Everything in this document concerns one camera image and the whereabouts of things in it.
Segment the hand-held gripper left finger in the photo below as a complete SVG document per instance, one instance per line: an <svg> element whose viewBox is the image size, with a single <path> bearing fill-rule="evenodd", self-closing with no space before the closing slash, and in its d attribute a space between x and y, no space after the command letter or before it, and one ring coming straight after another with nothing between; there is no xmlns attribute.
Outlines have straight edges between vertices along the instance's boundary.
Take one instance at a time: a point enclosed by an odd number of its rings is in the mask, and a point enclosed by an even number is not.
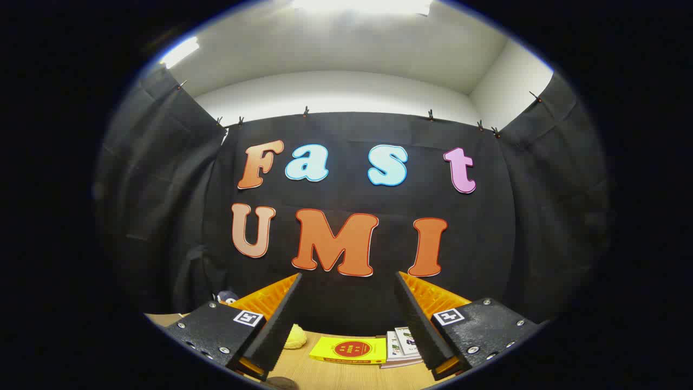
<svg viewBox="0 0 693 390"><path fill-rule="evenodd" d="M216 365L265 381L295 322L301 281L297 272L234 303L205 303L163 330Z"/></svg>

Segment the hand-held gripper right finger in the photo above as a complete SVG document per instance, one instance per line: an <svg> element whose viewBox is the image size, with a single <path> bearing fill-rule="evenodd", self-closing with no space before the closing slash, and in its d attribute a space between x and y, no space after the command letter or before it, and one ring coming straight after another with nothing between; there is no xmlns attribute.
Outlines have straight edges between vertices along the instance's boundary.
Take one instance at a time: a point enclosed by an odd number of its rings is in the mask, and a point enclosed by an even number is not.
<svg viewBox="0 0 693 390"><path fill-rule="evenodd" d="M435 380L498 360L542 329L494 298L470 301L405 272L396 272L394 291Z"/></svg>

